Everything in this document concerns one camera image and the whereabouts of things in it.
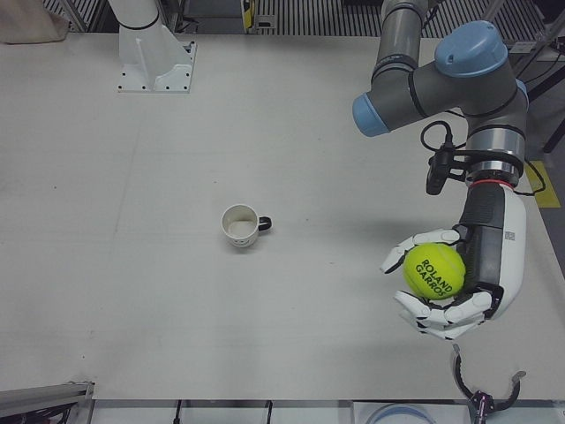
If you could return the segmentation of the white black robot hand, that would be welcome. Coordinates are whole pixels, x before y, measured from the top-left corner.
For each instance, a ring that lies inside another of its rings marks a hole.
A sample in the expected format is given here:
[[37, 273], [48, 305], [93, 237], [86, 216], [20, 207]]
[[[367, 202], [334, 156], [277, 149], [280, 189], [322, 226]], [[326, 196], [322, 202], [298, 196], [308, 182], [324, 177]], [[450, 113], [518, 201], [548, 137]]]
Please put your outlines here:
[[524, 277], [526, 211], [513, 187], [487, 179], [469, 186], [450, 229], [415, 234], [393, 247], [382, 272], [412, 273], [419, 290], [398, 291], [417, 331], [453, 340], [503, 314]]

